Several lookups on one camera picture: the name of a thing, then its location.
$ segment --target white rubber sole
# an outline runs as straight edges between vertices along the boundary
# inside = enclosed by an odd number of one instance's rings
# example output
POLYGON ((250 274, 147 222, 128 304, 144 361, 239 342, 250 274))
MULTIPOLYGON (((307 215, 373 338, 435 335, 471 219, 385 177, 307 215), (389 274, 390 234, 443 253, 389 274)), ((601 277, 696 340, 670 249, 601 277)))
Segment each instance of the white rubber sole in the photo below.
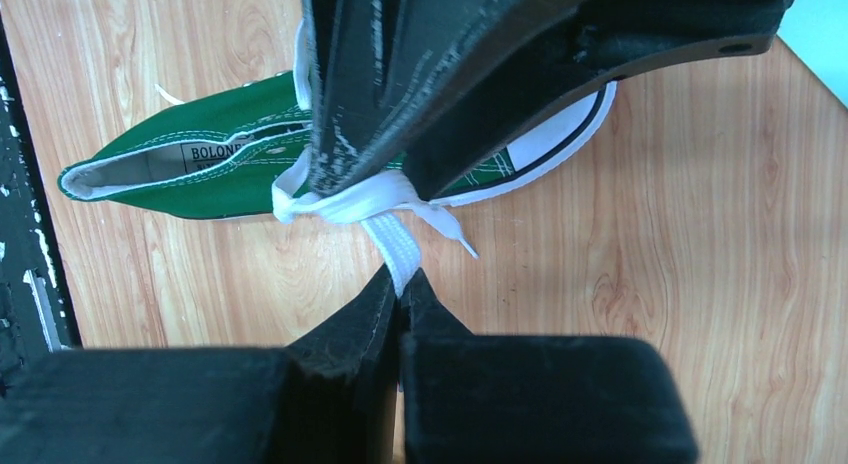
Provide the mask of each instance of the white rubber sole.
POLYGON ((516 172, 520 173, 522 169, 535 165, 531 170, 499 185, 441 197, 433 199, 431 202, 440 206, 465 206, 512 192, 544 176, 579 151, 600 129, 612 107, 616 87, 615 82, 606 85, 599 107, 591 120, 585 124, 583 132, 545 162, 536 164, 548 151, 562 143, 581 125, 584 125, 595 108, 597 93, 586 96, 554 114, 507 146, 507 151, 516 166, 516 172))

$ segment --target mounting hole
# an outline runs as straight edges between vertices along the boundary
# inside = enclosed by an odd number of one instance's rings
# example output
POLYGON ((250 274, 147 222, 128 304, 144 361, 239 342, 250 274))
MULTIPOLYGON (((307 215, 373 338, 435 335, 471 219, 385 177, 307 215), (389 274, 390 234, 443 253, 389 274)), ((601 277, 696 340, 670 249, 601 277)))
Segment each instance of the mounting hole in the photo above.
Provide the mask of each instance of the mounting hole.
POLYGON ((721 54, 739 54, 740 52, 750 51, 754 48, 753 44, 731 44, 729 46, 724 46, 718 50, 721 54))

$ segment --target canvas shoe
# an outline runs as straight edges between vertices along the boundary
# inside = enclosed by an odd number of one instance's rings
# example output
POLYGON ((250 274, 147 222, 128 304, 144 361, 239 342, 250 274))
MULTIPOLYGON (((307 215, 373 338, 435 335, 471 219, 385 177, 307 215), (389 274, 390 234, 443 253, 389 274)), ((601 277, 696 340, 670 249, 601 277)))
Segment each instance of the canvas shoe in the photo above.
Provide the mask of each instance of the canvas shoe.
MULTIPOLYGON (((560 111, 431 202, 470 204, 539 178, 589 140, 614 94, 610 84, 560 111)), ((170 107, 65 169, 59 187, 77 201, 108 200, 189 219, 270 213, 271 184, 310 143, 311 115, 297 102, 293 74, 286 72, 170 107)), ((401 155, 385 169, 402 165, 401 155)), ((308 187, 301 183, 293 195, 308 187)))

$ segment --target stitching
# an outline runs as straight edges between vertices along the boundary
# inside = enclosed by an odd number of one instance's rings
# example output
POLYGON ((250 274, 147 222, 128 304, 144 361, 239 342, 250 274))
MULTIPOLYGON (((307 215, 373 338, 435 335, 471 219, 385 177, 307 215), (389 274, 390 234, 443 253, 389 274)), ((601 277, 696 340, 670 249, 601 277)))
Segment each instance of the stitching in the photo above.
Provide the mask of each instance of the stitching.
POLYGON ((297 159, 295 159, 293 157, 287 157, 285 159, 278 159, 278 160, 254 159, 250 162, 245 162, 243 165, 250 166, 250 165, 253 165, 253 164, 294 164, 295 161, 297 161, 297 159))
POLYGON ((286 118, 297 119, 297 118, 305 118, 308 117, 305 115, 303 111, 291 112, 291 107, 286 111, 279 114, 271 114, 265 117, 260 117, 256 121, 250 122, 248 124, 244 124, 236 128, 236 130, 230 134, 220 131, 209 131, 209 130, 191 130, 191 131, 176 131, 170 132, 168 134, 162 134, 160 136, 156 136, 153 139, 148 139, 141 144, 136 144, 128 149, 125 149, 124 152, 130 152, 142 147, 146 146, 154 146, 158 145, 160 142, 167 142, 173 140, 174 138, 189 138, 189 139, 215 139, 215 138, 224 138, 223 141, 230 139, 233 135, 244 132, 245 130, 253 129, 255 127, 259 127, 260 124, 267 124, 268 122, 273 122, 275 120, 279 120, 280 123, 283 123, 286 118))
POLYGON ((500 159, 498 159, 499 157, 500 157, 500 154, 495 154, 495 155, 494 155, 494 157, 493 157, 493 159, 494 159, 494 161, 495 161, 495 164, 497 164, 497 165, 498 165, 498 172, 500 172, 501 174, 503 174, 504 169, 503 169, 503 167, 501 166, 501 161, 500 161, 500 159))
POLYGON ((510 163, 510 161, 507 160, 507 157, 508 156, 503 152, 498 153, 498 159, 500 159, 503 162, 504 169, 506 169, 506 175, 505 176, 512 175, 515 172, 515 169, 512 167, 512 164, 510 163))

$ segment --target white paint chip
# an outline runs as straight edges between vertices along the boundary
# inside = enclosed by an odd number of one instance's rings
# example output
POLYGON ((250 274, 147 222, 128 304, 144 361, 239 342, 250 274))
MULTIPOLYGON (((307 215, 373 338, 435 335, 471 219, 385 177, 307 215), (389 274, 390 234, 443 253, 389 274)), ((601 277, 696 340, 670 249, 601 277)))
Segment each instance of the white paint chip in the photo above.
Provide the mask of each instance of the white paint chip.
POLYGON ((29 207, 32 208, 32 217, 35 218, 35 222, 40 223, 41 222, 41 214, 38 212, 38 210, 36 210, 35 199, 29 201, 29 207))
POLYGON ((56 283, 56 268, 53 267, 53 259, 50 258, 50 246, 47 245, 47 237, 41 229, 33 229, 33 232, 38 234, 38 245, 41 246, 41 254, 44 255, 44 262, 47 263, 47 274, 50 276, 50 284, 56 289, 59 287, 56 283))

